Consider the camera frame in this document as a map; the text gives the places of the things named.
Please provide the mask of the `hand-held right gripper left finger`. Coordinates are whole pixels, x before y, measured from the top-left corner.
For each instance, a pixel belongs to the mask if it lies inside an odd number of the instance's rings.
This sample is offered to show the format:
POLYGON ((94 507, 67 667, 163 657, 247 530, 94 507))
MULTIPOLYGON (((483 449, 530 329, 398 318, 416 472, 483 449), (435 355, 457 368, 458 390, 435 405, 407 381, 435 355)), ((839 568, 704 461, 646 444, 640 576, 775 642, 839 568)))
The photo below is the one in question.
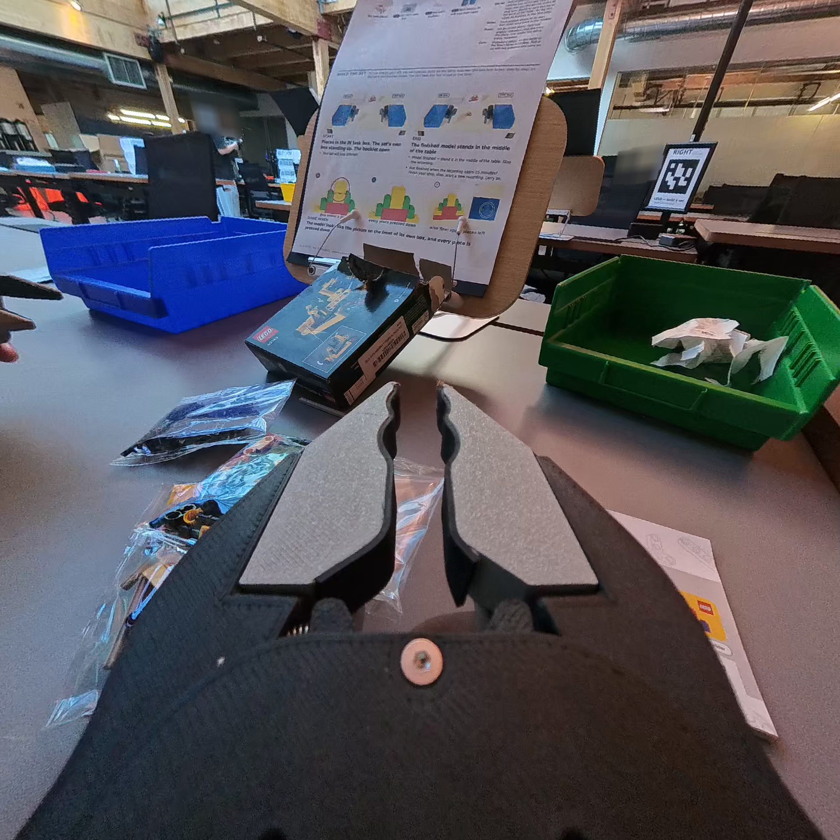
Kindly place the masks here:
POLYGON ((307 446, 238 579, 246 592, 369 601, 395 568, 400 386, 388 382, 307 446))

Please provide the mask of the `lego instruction booklet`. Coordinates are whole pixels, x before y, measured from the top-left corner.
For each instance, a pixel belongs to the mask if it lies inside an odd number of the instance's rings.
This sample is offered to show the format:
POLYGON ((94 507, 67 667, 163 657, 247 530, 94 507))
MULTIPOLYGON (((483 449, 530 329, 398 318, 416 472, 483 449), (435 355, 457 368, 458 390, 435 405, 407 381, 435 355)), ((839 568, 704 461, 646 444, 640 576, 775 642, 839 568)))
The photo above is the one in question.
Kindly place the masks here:
POLYGON ((703 628, 728 675, 743 716, 761 737, 778 732, 753 674, 708 539, 611 511, 666 572, 703 628))

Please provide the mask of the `black lego box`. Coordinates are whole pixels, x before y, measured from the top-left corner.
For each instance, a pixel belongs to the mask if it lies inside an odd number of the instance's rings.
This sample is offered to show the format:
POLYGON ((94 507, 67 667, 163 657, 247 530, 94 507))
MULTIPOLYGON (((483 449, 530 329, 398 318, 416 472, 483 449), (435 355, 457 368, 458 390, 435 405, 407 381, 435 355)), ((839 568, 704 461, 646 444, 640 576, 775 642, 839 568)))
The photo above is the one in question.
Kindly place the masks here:
POLYGON ((452 291, 451 270, 421 259, 415 276, 343 257, 246 345, 269 373, 348 410, 435 315, 452 291))

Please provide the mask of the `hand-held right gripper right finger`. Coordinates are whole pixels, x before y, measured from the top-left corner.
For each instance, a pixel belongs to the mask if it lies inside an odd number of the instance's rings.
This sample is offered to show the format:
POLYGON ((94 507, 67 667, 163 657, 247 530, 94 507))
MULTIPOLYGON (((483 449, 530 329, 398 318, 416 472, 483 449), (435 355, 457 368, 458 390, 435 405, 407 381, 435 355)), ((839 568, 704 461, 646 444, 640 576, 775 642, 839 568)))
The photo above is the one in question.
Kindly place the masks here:
POLYGON ((457 606, 589 595, 598 580, 537 456, 450 385, 437 388, 444 570, 457 606))

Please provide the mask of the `bag of colourful lego pieces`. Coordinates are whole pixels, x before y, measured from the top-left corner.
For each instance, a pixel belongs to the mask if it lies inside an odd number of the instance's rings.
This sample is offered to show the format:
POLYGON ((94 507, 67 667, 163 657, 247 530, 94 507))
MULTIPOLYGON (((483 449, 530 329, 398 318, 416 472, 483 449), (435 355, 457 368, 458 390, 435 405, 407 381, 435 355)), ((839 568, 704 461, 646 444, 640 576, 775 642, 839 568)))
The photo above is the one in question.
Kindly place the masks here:
MULTIPOLYGON (((63 696, 47 718, 48 728, 92 714, 131 626, 194 545, 196 535, 179 535, 163 520, 189 506, 206 508, 210 502, 226 513, 277 468, 291 467, 293 456, 300 455, 305 445, 299 438, 269 434, 244 447, 201 481, 162 487, 131 531, 112 582, 82 633, 63 696)), ((394 476, 395 570, 384 590, 365 607, 369 615, 391 619, 403 614, 411 564, 440 502, 444 472, 399 457, 394 462, 394 476)))

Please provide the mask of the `wooden document stand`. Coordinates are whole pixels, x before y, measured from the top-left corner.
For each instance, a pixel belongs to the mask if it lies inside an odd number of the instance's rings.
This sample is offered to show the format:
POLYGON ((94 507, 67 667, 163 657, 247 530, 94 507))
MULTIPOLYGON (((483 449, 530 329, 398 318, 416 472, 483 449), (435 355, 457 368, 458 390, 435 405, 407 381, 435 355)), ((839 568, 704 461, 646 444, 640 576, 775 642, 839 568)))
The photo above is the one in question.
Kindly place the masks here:
POLYGON ((440 277, 450 289, 421 334, 439 341, 466 340, 486 326, 501 325, 501 315, 519 299, 538 245, 553 185, 560 172, 567 125, 560 107, 543 97, 535 116, 511 210, 500 240, 490 282, 482 297, 469 296, 455 280, 455 262, 425 259, 418 248, 364 245, 364 258, 428 280, 440 277))
POLYGON ((597 155, 565 155, 555 178, 546 215, 587 217, 599 203, 605 172, 597 155))

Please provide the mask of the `fiducial tag sign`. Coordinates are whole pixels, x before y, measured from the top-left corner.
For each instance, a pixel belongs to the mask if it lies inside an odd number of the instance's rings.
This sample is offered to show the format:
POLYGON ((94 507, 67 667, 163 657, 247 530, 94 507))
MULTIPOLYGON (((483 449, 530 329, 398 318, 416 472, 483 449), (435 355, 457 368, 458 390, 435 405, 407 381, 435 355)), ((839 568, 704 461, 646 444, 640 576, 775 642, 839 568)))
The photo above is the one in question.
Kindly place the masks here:
POLYGON ((673 216, 683 217, 690 209, 706 175, 717 141, 667 143, 662 163, 643 208, 658 215, 655 221, 635 221, 628 237, 658 239, 667 232, 673 216))

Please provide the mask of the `crumpled white paper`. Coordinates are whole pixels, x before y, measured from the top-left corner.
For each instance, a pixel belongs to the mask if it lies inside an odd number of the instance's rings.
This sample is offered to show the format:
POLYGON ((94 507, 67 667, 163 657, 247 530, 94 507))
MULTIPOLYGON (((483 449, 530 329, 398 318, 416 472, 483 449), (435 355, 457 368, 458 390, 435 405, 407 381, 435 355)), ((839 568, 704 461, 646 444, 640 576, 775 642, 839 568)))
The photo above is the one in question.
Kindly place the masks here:
POLYGON ((788 342, 787 336, 755 339, 733 319, 693 318, 651 339, 653 348, 667 351, 652 365, 685 371, 717 365, 725 368, 721 385, 744 385, 748 374, 756 385, 775 373, 788 342))

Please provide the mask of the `black partition panel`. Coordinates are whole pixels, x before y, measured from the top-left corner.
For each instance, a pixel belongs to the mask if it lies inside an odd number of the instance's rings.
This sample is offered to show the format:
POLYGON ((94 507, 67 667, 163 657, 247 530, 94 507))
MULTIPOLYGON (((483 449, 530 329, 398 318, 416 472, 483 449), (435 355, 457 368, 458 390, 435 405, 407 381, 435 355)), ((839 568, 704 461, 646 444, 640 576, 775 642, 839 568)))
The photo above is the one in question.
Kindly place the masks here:
POLYGON ((147 138, 148 218, 218 219, 214 157, 210 135, 200 132, 147 138))

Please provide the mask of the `blue plastic bin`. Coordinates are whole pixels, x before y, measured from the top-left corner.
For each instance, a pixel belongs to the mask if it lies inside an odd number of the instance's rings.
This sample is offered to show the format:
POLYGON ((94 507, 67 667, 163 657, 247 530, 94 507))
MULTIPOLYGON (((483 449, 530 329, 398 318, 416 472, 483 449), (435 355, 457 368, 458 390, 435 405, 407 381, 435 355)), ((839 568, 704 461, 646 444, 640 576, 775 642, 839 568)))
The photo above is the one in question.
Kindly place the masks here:
POLYGON ((260 219, 174 217, 39 235, 61 292, 93 312, 183 333, 303 291, 284 260, 286 231, 260 219))

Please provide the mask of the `green plastic bin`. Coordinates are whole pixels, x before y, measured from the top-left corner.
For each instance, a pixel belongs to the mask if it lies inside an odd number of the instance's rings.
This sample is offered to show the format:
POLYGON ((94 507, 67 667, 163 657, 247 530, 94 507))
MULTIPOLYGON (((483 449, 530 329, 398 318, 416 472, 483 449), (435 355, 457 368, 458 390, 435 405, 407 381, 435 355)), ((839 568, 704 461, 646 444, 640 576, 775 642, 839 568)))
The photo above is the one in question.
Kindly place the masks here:
POLYGON ((804 279, 620 256, 556 287, 539 363, 551 385, 755 452, 800 433, 837 388, 838 308, 804 279), (751 360, 728 386, 721 364, 654 364, 655 335, 706 316, 786 338, 773 374, 751 383, 751 360))

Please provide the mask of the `silver ventilation duct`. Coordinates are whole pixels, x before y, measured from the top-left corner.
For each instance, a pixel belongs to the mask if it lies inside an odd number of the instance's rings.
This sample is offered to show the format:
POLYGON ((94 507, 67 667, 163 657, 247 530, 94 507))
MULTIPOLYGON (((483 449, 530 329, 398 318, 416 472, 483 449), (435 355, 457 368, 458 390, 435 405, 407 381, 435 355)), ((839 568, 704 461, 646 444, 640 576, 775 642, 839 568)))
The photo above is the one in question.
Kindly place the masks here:
MULTIPOLYGON (((832 2, 758 2, 754 3, 745 24, 776 25, 819 18, 838 17, 838 3, 832 2)), ((647 14, 624 19, 617 29, 617 38, 637 42, 694 33, 729 30, 739 16, 739 6, 704 6, 675 12, 647 14)), ((590 17, 568 29, 563 37, 571 53, 595 46, 602 33, 604 19, 590 17)))

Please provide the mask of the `wall air vent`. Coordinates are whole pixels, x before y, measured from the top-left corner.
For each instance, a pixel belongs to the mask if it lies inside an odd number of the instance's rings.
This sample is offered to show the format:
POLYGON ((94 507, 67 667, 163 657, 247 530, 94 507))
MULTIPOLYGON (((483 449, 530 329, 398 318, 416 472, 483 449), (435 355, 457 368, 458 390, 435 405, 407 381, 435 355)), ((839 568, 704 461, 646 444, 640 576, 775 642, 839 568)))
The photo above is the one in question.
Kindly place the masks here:
POLYGON ((113 85, 143 90, 147 88, 144 71, 137 59, 109 52, 103 52, 102 57, 113 85))

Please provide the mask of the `black pole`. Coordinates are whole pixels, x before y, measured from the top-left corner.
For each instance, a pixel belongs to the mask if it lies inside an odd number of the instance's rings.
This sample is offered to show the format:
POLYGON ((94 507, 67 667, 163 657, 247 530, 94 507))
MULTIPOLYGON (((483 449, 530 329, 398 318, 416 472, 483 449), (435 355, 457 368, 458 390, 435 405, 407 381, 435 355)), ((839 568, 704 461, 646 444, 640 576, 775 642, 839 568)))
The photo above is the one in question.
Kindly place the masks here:
POLYGON ((721 56, 719 58, 715 71, 711 77, 710 85, 707 90, 707 95, 700 107, 697 120, 692 130, 692 134, 690 135, 689 141, 692 143, 700 142, 700 139, 706 129, 709 117, 711 115, 711 111, 713 110, 715 103, 718 99, 718 94, 720 92, 722 82, 729 69, 732 56, 738 45, 741 33, 749 18, 752 5, 753 1, 741 1, 740 5, 738 6, 738 11, 731 23, 730 29, 728 31, 728 37, 721 52, 721 56))

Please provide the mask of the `printed instruction sheet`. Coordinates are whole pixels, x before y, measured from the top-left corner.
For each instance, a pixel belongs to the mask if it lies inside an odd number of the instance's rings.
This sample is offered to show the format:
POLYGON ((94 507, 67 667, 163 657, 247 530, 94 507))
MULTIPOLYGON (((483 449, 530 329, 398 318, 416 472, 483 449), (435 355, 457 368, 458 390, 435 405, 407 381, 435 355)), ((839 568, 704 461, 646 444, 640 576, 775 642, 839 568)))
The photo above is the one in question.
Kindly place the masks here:
POLYGON ((294 261, 392 249, 484 297, 573 7, 356 2, 300 183, 294 261))

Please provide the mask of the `black office chair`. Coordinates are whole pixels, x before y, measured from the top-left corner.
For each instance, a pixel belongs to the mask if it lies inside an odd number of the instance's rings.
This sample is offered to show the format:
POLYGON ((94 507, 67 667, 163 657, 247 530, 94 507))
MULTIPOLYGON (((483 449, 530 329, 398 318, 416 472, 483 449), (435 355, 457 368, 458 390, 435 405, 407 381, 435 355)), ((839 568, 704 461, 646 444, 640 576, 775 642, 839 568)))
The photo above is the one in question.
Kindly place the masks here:
POLYGON ((839 229, 839 178, 779 173, 749 221, 753 224, 839 229))

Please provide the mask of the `bag of black lego pieces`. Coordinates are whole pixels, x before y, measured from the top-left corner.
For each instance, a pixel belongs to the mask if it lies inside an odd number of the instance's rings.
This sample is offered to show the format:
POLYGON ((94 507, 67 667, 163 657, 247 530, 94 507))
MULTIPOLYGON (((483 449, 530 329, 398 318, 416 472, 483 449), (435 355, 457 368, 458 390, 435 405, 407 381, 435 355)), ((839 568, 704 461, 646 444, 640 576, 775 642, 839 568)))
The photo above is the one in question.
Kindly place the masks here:
POLYGON ((152 466, 214 446, 260 441, 292 394, 294 379, 188 396, 112 466, 152 466))

